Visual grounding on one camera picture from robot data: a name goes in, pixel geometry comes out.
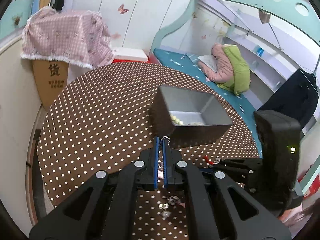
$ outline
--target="pink gingham cloth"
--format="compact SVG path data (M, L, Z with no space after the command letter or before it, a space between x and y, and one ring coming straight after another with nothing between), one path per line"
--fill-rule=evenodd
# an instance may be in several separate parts
M108 28L97 12L57 13L43 7L29 18L22 39L21 58L64 61L90 69L114 59Z

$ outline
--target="cardboard box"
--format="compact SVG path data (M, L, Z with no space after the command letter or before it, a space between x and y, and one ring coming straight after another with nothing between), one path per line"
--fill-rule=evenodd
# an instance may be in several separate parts
M62 61L33 60L32 65L40 99L44 109L48 111L67 85L69 64Z

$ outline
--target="blue bed sheet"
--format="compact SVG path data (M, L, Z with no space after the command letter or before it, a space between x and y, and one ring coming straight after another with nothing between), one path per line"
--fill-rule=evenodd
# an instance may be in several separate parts
M230 103L233 106L233 108L238 112L238 114L242 117L245 124L251 131L252 136L257 145L259 156L260 158L262 158L262 147L258 139L256 124L253 118L253 112L255 111L255 108L250 104L250 102L243 95L235 96L233 93L219 88L214 82L211 82L211 81L207 82L205 79L206 76L204 75L204 73L198 68L197 65L194 65L192 63L192 61L187 55L166 51L162 49L155 49L153 53L162 65L175 70L179 70L185 74L188 74L198 79L202 83L208 85L210 88L215 90L226 101L228 101L228 103Z

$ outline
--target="round table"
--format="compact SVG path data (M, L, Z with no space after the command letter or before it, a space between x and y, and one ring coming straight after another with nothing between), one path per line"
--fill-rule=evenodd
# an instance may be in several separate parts
M152 147L148 109L159 85L215 95L233 126L215 143L179 149L185 161L205 167L203 156L259 157L254 139L236 110L219 94L180 71L142 62L121 62L87 72L69 84L47 112L37 148L45 188L56 207L99 170L112 173ZM185 208L170 206L163 184L138 192L132 239L188 239Z

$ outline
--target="polka dot tablecloth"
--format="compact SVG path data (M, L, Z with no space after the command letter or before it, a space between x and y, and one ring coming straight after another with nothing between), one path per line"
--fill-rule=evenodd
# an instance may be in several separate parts
M179 149L184 160L205 167L203 156L259 157L254 139L234 108L197 79L165 66L121 62L100 67L68 85L49 109L37 148L48 196L57 206L99 170L112 173L151 148L153 134L148 110L159 85L166 84L213 94L232 118L233 126L215 143ZM138 193L132 239L188 239L186 211L169 206L163 218L157 191Z

